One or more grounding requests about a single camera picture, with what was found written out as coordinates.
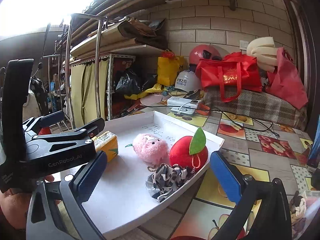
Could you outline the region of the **person's left hand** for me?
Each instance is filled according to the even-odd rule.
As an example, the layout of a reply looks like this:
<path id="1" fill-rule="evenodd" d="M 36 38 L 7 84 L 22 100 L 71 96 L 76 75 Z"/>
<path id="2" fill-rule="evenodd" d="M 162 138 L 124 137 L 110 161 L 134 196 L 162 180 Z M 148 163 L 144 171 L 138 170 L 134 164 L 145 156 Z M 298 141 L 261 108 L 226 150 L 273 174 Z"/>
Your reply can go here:
<path id="1" fill-rule="evenodd" d="M 25 229 L 31 193 L 13 193 L 11 189 L 1 193 L 1 213 L 15 229 Z"/>

